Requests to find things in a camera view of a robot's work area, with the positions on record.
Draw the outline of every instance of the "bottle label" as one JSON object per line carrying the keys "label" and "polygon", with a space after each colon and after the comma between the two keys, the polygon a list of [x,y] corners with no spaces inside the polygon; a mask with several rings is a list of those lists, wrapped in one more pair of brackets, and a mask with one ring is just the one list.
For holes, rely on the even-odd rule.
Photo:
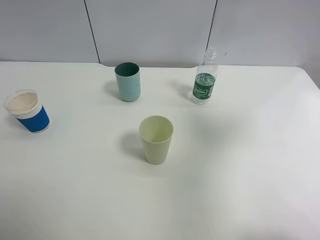
{"label": "bottle label", "polygon": [[193,96],[195,96],[197,99],[208,99],[211,97],[212,90],[214,89],[215,83],[212,85],[201,85],[197,81],[194,81],[194,86],[193,86]]}

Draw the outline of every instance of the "water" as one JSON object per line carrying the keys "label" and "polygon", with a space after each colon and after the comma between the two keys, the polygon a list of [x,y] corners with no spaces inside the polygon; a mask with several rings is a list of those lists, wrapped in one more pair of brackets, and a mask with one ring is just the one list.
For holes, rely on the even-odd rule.
{"label": "water", "polygon": [[192,93],[192,101],[198,105],[206,104],[211,97],[215,81],[215,77],[209,73],[201,72],[197,74]]}

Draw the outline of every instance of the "yellow-green cup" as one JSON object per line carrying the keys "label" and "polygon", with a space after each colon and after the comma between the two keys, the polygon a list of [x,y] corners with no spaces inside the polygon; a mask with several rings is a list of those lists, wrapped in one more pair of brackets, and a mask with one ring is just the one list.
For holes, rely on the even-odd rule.
{"label": "yellow-green cup", "polygon": [[163,116],[150,116],[139,127],[146,160],[153,164],[162,164],[168,154],[174,126]]}

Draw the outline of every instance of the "white table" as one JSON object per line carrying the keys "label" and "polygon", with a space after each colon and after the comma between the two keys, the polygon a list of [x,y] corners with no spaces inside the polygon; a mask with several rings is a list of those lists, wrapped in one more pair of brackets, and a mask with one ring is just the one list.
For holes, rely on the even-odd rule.
{"label": "white table", "polygon": [[[320,91],[297,67],[142,68],[122,102],[114,68],[0,63],[0,99],[33,89],[51,119],[30,133],[0,108],[1,240],[318,240]],[[169,118],[166,162],[143,160],[140,122]]]}

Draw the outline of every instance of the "water bottle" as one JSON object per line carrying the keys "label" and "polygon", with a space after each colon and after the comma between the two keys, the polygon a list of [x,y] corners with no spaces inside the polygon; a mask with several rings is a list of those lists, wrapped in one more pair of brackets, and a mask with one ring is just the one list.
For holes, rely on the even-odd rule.
{"label": "water bottle", "polygon": [[216,64],[217,56],[218,50],[211,46],[208,47],[203,62],[200,63],[196,70],[192,91],[192,101],[195,104],[206,104],[211,97],[218,75],[218,65]]}

